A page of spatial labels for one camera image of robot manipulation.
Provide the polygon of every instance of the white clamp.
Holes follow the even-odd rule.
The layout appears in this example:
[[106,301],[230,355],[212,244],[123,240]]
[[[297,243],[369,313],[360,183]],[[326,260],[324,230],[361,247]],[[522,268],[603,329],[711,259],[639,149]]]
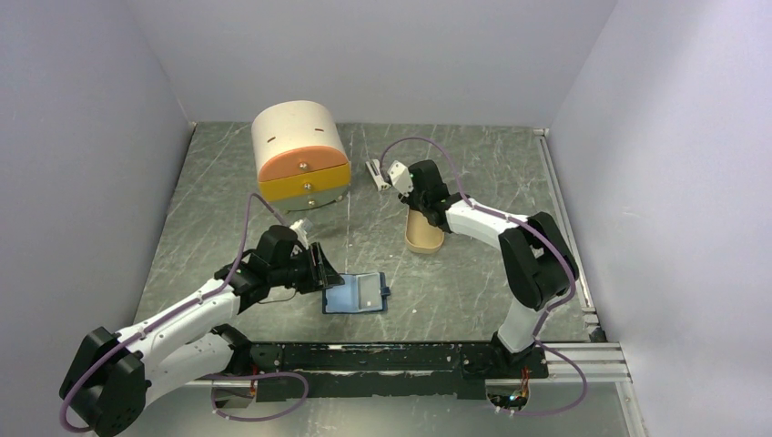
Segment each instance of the white clamp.
[[301,218],[295,223],[292,223],[292,226],[289,227],[290,229],[294,230],[296,234],[298,234],[298,240],[300,241],[300,244],[302,244],[306,249],[308,249],[310,246],[308,232],[311,230],[311,226],[313,225],[307,218]]
[[403,196],[407,196],[412,191],[412,176],[410,170],[400,161],[394,161],[389,167],[389,179],[391,185],[397,188]]
[[381,174],[381,162],[378,159],[368,159],[365,162],[367,171],[370,172],[373,182],[379,191],[386,191],[391,185],[383,178]]

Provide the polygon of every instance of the cylindrical container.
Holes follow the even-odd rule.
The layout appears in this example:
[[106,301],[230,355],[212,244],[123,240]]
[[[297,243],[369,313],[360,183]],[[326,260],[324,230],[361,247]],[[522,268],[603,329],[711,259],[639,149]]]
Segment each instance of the cylindrical container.
[[296,211],[341,199],[351,166],[335,120],[310,101],[285,102],[252,123],[260,194],[276,208]]

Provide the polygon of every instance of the yellow drawer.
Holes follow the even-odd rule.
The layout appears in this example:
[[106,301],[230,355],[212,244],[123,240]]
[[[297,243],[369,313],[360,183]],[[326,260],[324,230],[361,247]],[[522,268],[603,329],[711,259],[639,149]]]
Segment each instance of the yellow drawer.
[[350,163],[347,162],[342,166],[310,171],[302,175],[258,182],[258,186],[262,196],[268,202],[272,202],[343,187],[349,185],[350,182],[351,167]]

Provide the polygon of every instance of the robotic arm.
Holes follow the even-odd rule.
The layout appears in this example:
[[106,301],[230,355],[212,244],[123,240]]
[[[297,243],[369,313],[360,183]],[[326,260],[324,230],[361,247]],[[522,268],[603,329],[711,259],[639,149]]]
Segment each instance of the robotic arm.
[[[227,323],[264,300],[274,287],[300,294],[343,283],[319,243],[308,244],[303,220],[292,227],[272,226],[256,249],[244,253],[222,291],[231,265],[200,289],[150,319],[116,333],[98,328],[83,339],[59,390],[64,399],[76,381],[122,339],[139,335],[98,369],[81,387],[71,408],[100,437],[126,429],[150,403],[186,382],[212,373],[249,373],[251,342]],[[198,304],[188,305],[191,300]],[[151,332],[146,326],[168,318]]]
[[[463,234],[497,248],[502,253],[507,282],[513,294],[512,304],[493,342],[506,349],[508,361],[533,346],[533,331],[545,308],[569,290],[569,280],[558,259],[545,249],[531,232],[506,217],[515,217],[544,235],[563,256],[578,279],[576,261],[568,250],[554,219],[540,212],[531,217],[510,215],[488,208],[461,193],[450,194],[442,182],[434,161],[423,160],[406,168],[395,161],[389,168],[391,184],[400,192],[400,200],[417,210],[430,225],[447,233]],[[378,183],[380,189],[384,184]]]
[[[371,166],[374,178],[375,168],[377,163]],[[545,309],[564,296],[570,284],[552,251],[507,217],[515,217],[544,235],[576,279],[574,257],[554,220],[545,213],[508,216],[461,193],[450,194],[430,160],[409,168],[395,162],[389,175],[401,202],[420,211],[431,225],[478,239],[501,251],[513,300],[490,343],[496,357],[493,365],[506,370],[526,360],[533,350],[534,328]],[[389,187],[380,175],[378,178],[379,189]],[[238,260],[238,268],[230,278],[232,266],[228,265],[199,290],[158,315],[115,333],[105,328],[90,332],[72,361],[59,396],[72,396],[70,407],[89,427],[100,437],[112,437],[133,423],[150,403],[188,381],[213,373],[249,374],[252,343],[228,325],[230,320],[266,299],[274,287],[305,294],[344,282],[319,243],[308,243],[303,225],[301,220],[291,227],[270,227],[258,246]],[[148,331],[148,326],[156,327]],[[127,340],[137,337],[139,340],[133,342]],[[127,345],[119,348],[124,341]],[[107,359],[112,351],[117,352]],[[441,363],[446,363],[444,358],[443,354]],[[451,357],[447,358],[447,365],[452,366]],[[76,382],[104,360],[105,364],[71,393]],[[484,377],[484,372],[475,374]]]

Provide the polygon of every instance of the white partition wall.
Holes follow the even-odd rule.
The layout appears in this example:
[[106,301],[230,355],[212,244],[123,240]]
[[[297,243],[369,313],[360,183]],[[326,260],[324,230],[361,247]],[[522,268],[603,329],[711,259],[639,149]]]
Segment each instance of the white partition wall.
[[129,0],[197,121],[320,102],[337,121],[546,127],[615,0]]
[[772,435],[771,14],[620,2],[552,125],[652,437]]
[[132,321],[189,134],[124,3],[0,6],[0,435],[65,434],[59,385]]

